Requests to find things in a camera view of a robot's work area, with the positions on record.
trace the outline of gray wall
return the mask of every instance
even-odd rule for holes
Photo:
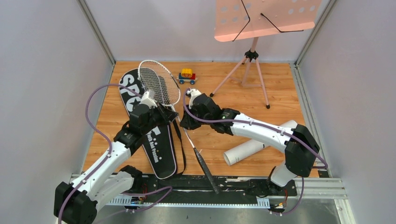
[[[252,45],[251,39],[214,39],[216,0],[86,1],[117,60],[239,61]],[[322,0],[318,15],[328,1]],[[261,37],[260,60],[297,59],[310,33]]]
[[[338,1],[301,66],[327,160],[359,224],[396,213],[396,1]]]
[[[54,223],[55,188],[92,135],[85,102],[111,68],[77,1],[0,1],[1,223]]]

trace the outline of wood panel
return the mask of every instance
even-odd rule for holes
[[[184,92],[187,87],[193,86],[207,95],[216,88],[227,73],[236,65],[236,63],[215,62],[163,62],[163,64],[174,75],[178,74],[182,68],[191,68],[197,74],[198,81],[195,85],[187,83],[180,85],[181,90]],[[111,83],[118,83],[125,72],[137,68],[138,65],[139,62],[117,62]],[[289,65],[261,63],[260,67],[268,92],[269,103],[271,105],[270,109],[265,108],[265,100],[260,87],[241,87],[238,82],[231,79],[216,93],[213,97],[214,101],[220,107],[239,110],[254,119],[267,123],[279,125],[293,119],[299,124],[304,124],[304,118],[301,113]],[[241,78],[244,71],[245,65],[241,66],[233,77]],[[247,83],[260,83],[255,66],[251,66],[250,68]],[[175,108],[182,116],[182,103],[179,102]],[[97,123],[98,129],[112,139],[127,120],[128,116],[120,99],[118,88],[109,88]],[[201,150],[201,154],[213,175],[268,176],[272,168],[284,160],[284,154],[270,147],[235,165],[228,166],[224,161],[223,153],[247,141],[247,138],[219,134],[208,126],[202,126],[194,131],[189,131],[189,134],[196,147]],[[187,158],[185,174],[203,175],[185,135],[183,135],[183,143]],[[107,142],[99,134],[95,133],[84,164],[84,170],[87,170],[107,148]],[[175,148],[178,167],[181,170],[183,168],[183,159],[181,147],[177,140],[175,141]],[[120,168],[125,165],[134,166],[144,173],[153,173],[142,148],[138,149]],[[317,177],[317,171],[313,170],[311,176]]]

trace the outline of pink music stand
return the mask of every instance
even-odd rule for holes
[[[314,20],[322,0],[217,0],[216,1],[216,28],[214,38],[220,42],[253,38],[252,47],[245,53],[234,69],[210,94],[211,97],[219,90],[228,78],[241,82],[242,86],[261,86],[264,93],[265,102],[269,109],[267,92],[265,91],[264,81],[258,61],[258,54],[255,51],[257,41],[260,36],[280,34],[283,32],[311,29],[315,26]],[[276,27],[271,24],[264,16],[271,20]],[[250,64],[255,60],[261,84],[245,84],[249,73]],[[245,75],[242,80],[231,77],[241,64],[247,61]]]

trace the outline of black wire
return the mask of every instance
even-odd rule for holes
[[[243,3],[243,0],[240,0],[240,1],[242,2],[243,8],[245,9],[245,12],[246,12],[247,18],[249,18],[249,21],[247,21],[246,25],[240,30],[238,35],[234,38],[233,42],[236,40],[236,38],[239,36],[239,34],[242,33],[242,31],[245,29],[245,27],[250,23],[250,16],[249,16],[248,10],[246,9],[245,4]]]
[[[280,29],[278,29],[277,26],[275,26],[275,24],[273,22],[271,22],[271,20],[269,20],[269,18],[267,18],[266,16],[264,16],[264,18],[266,18],[280,33],[290,33],[290,32],[301,32],[301,31],[304,31],[304,30],[281,31]]]

